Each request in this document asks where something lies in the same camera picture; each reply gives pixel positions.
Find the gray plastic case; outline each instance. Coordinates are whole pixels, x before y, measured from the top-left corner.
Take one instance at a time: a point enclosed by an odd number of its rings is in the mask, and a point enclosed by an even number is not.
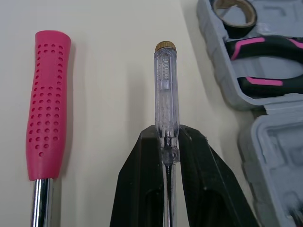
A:
[[[258,13],[258,23],[244,38],[303,37],[302,0],[250,2]],[[239,137],[243,168],[251,183],[257,216],[264,227],[295,227],[289,209],[303,205],[299,204],[303,203],[303,95],[254,99],[242,93],[237,78],[293,78],[303,73],[303,65],[273,57],[230,61],[224,42],[231,39],[213,12],[210,0],[199,0],[197,15],[215,78],[226,100],[238,110],[263,106],[268,114],[259,117]],[[242,12],[236,10],[228,12],[225,18],[244,22]]]

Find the pink accent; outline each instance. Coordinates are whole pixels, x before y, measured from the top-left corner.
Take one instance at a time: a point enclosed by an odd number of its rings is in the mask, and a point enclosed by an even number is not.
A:
[[[283,81],[272,80],[272,79],[256,79],[252,77],[246,77],[249,83],[257,85],[272,85],[272,86],[283,86]]]
[[[295,44],[298,48],[303,49],[303,43],[300,43],[294,39],[288,39],[290,42],[292,42],[293,44]]]
[[[31,181],[57,178],[66,138],[67,66],[71,39],[58,31],[36,33],[36,67],[27,123]]]
[[[261,43],[265,42],[265,38],[263,37],[257,37],[257,38],[251,38],[251,39],[244,39],[240,40],[236,43],[235,46],[235,52],[233,53],[231,60],[235,60],[240,52],[240,49],[243,45],[248,45],[248,44],[254,44],[254,43]]]

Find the screwdriver handle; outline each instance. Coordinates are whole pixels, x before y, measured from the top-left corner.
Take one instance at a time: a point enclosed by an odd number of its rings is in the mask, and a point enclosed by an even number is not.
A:
[[[59,175],[66,139],[70,48],[71,39],[62,32],[36,33],[36,63],[26,138],[31,181]]]

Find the metal end cap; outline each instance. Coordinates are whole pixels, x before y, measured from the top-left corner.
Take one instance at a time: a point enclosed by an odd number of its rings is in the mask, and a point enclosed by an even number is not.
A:
[[[155,52],[157,52],[158,50],[160,50],[162,48],[172,48],[172,49],[176,50],[176,47],[172,42],[162,41],[162,42],[158,43],[158,45],[156,46]]]

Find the white surface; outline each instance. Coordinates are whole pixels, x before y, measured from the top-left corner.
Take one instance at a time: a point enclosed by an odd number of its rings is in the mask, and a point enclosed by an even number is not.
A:
[[[25,134],[39,30],[63,31],[73,43],[68,141],[54,209],[61,217],[53,226],[109,226],[119,170],[140,131],[154,124],[153,53],[163,40],[178,51],[180,122],[208,137],[251,201],[236,139],[252,116],[223,101],[195,0],[1,1],[0,27],[1,226],[30,223]],[[182,194],[178,174],[178,226],[186,227]]]

